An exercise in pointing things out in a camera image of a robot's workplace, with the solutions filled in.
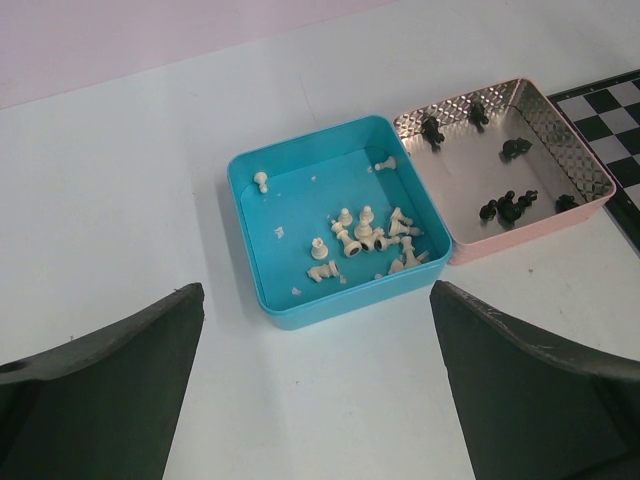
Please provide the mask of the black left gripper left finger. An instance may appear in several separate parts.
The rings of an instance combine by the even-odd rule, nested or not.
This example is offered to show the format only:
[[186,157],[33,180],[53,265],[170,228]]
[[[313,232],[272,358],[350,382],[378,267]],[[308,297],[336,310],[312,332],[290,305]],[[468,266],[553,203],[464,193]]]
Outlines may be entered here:
[[204,290],[1,367],[4,479],[163,477],[199,343]]

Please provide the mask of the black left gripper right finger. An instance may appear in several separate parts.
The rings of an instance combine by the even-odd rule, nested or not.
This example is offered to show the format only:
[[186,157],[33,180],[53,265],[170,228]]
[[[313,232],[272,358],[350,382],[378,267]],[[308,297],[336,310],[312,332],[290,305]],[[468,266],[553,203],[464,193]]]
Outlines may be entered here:
[[430,303],[478,479],[636,479],[639,364],[508,315],[447,281]]

